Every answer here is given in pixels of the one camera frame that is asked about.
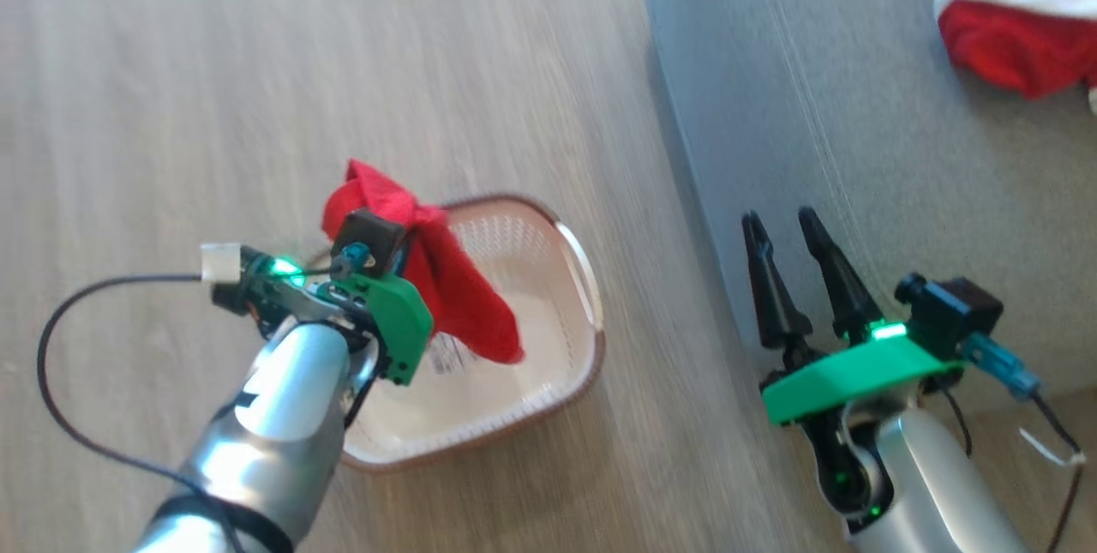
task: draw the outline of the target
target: laundry basket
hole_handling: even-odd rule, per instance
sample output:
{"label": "laundry basket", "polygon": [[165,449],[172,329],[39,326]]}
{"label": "laundry basket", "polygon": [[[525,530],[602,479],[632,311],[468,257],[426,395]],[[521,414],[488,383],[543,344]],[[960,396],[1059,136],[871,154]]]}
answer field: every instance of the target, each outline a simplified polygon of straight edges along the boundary
{"label": "laundry basket", "polygon": [[410,386],[377,383],[347,431],[346,463],[408,467],[513,432],[586,392],[601,370],[602,311],[575,236],[514,196],[446,206],[450,228],[518,319],[525,360],[502,365],[432,339]]}

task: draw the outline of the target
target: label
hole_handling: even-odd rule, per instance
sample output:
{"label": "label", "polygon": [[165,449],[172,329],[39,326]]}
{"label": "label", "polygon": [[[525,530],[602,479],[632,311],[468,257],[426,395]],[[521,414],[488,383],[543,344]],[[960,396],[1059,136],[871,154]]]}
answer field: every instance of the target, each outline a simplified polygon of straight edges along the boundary
{"label": "label", "polygon": [[434,374],[463,374],[466,366],[479,361],[468,346],[439,331],[427,349],[427,361]]}

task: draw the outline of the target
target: gray fabric surface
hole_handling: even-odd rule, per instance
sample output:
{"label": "gray fabric surface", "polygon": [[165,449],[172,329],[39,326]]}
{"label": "gray fabric surface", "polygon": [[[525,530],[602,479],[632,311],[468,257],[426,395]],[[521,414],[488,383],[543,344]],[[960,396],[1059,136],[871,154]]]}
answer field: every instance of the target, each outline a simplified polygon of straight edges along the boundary
{"label": "gray fabric surface", "polygon": [[[906,272],[970,276],[1006,303],[996,337],[1049,392],[1093,385],[1097,120],[1081,89],[1027,103],[957,72],[931,3],[648,0],[737,326],[757,346],[739,227],[753,208],[816,339],[838,345],[795,218],[811,204],[891,316]],[[1010,400],[991,382],[961,394]]]}

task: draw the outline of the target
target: green plastic part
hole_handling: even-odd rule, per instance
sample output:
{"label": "green plastic part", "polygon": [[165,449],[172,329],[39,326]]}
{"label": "green plastic part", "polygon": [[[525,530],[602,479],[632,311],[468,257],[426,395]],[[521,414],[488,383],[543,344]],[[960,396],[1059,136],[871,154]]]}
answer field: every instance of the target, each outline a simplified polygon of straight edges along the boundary
{"label": "green plastic part", "polygon": [[396,385],[410,384],[434,331],[434,318],[415,284],[395,274],[380,279],[352,274],[337,285],[351,295],[361,295],[377,323],[386,354],[392,358],[384,377]]}
{"label": "green plastic part", "polygon": [[828,354],[765,388],[761,398],[771,422],[795,422],[846,402],[963,366],[961,361],[938,360],[905,334],[881,335],[884,338]]}

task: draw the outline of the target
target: red cloth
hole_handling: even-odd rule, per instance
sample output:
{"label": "red cloth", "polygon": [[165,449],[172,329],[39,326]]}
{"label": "red cloth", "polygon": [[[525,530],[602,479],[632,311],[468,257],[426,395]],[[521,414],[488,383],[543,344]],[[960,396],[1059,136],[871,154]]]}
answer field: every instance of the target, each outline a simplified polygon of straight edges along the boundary
{"label": "red cloth", "polygon": [[949,57],[1039,99],[1081,81],[1097,111],[1097,0],[937,0]]}
{"label": "red cloth", "polygon": [[461,339],[479,357],[504,364],[525,357],[513,312],[484,279],[450,232],[445,210],[420,206],[414,194],[361,161],[324,208],[321,227],[333,240],[347,214],[369,208],[415,234],[404,279],[415,284],[434,317],[434,331]]}

